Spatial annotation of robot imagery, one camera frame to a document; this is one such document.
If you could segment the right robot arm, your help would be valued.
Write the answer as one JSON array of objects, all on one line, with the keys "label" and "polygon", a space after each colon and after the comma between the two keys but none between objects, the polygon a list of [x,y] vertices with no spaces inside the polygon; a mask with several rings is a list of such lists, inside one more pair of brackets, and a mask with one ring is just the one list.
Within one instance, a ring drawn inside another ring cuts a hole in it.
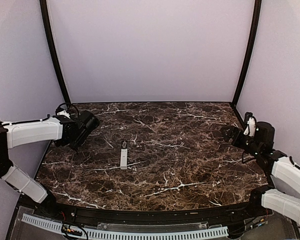
[{"label": "right robot arm", "polygon": [[290,218],[300,227],[300,198],[282,193],[271,184],[272,178],[279,179],[300,194],[300,166],[291,156],[273,148],[274,127],[250,117],[245,130],[225,126],[221,133],[226,142],[253,156],[268,181],[267,185],[251,192],[245,213],[255,217],[264,209],[270,209]]}]

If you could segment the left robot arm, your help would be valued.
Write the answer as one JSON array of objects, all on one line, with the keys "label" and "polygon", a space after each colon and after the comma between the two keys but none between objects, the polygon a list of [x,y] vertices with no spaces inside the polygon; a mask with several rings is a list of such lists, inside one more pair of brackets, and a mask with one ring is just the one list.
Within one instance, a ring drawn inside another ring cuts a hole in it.
[{"label": "left robot arm", "polygon": [[68,145],[76,151],[99,124],[90,111],[74,116],[60,109],[54,116],[48,115],[44,119],[0,121],[0,179],[40,204],[41,211],[49,218],[56,218],[60,214],[60,206],[54,203],[54,195],[10,160],[9,150],[47,140],[58,147]]}]

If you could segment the white remote control body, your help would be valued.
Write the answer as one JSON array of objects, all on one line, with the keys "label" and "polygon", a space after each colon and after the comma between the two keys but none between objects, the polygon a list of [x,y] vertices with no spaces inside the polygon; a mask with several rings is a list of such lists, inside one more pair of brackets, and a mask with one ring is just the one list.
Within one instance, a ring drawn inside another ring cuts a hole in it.
[{"label": "white remote control body", "polygon": [[128,142],[122,141],[121,144],[121,153],[120,153],[120,169],[125,170],[127,169],[127,162],[128,162]]}]

